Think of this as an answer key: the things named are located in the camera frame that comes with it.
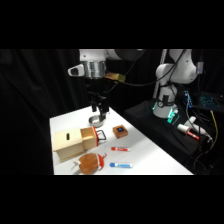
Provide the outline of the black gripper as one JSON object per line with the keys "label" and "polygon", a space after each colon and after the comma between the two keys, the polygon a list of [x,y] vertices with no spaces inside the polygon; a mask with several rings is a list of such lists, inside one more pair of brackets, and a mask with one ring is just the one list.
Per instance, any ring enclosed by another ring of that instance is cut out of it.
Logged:
{"label": "black gripper", "polygon": [[109,106],[103,105],[106,102],[106,96],[104,94],[104,80],[103,79],[88,79],[86,81],[87,94],[89,102],[92,106],[92,111],[97,111],[97,106],[100,110],[101,120],[106,119],[106,115],[109,112]]}

